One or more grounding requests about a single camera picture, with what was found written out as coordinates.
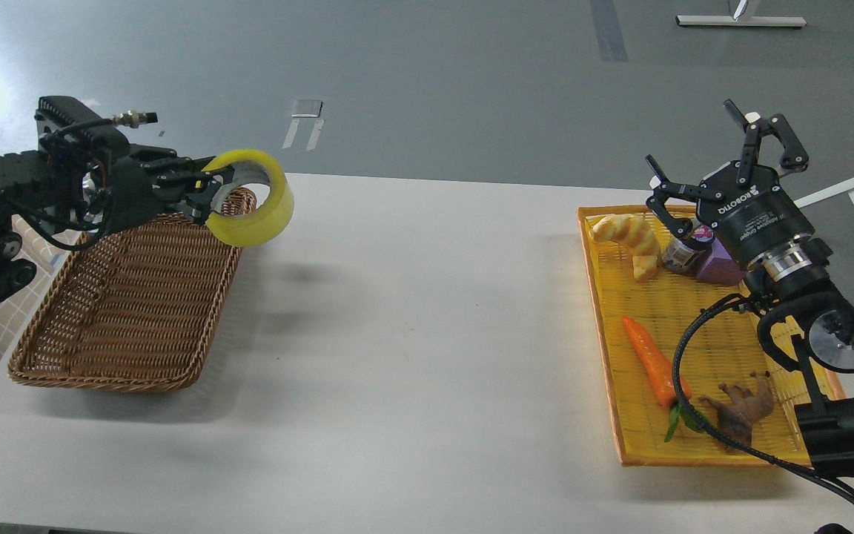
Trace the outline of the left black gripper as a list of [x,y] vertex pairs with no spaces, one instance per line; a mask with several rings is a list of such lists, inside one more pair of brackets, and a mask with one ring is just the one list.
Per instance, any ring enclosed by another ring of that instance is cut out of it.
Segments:
[[214,156],[190,158],[175,152],[132,152],[112,163],[108,174],[110,219],[116,234],[150,222],[162,214],[180,213],[203,225],[219,213],[235,171],[219,167],[204,171]]

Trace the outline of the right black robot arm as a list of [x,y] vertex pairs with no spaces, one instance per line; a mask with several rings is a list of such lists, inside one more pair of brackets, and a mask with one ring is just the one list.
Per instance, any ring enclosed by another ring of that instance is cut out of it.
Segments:
[[[712,228],[731,258],[747,271],[748,297],[733,294],[704,309],[679,340],[672,378],[681,408],[699,428],[719,442],[840,495],[854,504],[854,398],[830,400],[821,393],[813,366],[854,373],[854,306],[827,273],[831,249],[780,185],[782,176],[802,172],[809,155],[780,114],[745,114],[731,100],[726,112],[744,132],[742,152],[698,185],[667,178],[653,156],[646,161],[660,182],[646,204],[673,236],[688,237],[691,220],[673,217],[665,203],[672,197],[697,206],[698,222]],[[735,309],[760,314],[757,340],[777,365],[800,372],[809,403],[794,408],[810,457],[804,469],[759,452],[704,420],[679,385],[684,349],[695,332],[721,312]]]

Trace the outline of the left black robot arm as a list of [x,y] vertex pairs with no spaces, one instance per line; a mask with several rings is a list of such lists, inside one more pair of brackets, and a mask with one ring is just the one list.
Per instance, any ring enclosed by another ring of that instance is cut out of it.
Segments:
[[0,156],[0,303],[37,273],[19,257],[14,217],[51,246],[78,252],[162,214],[201,225],[235,189],[229,165],[207,169],[213,156],[129,142],[122,128],[153,124],[155,113],[101,117],[71,96],[44,96],[34,118],[37,149]]

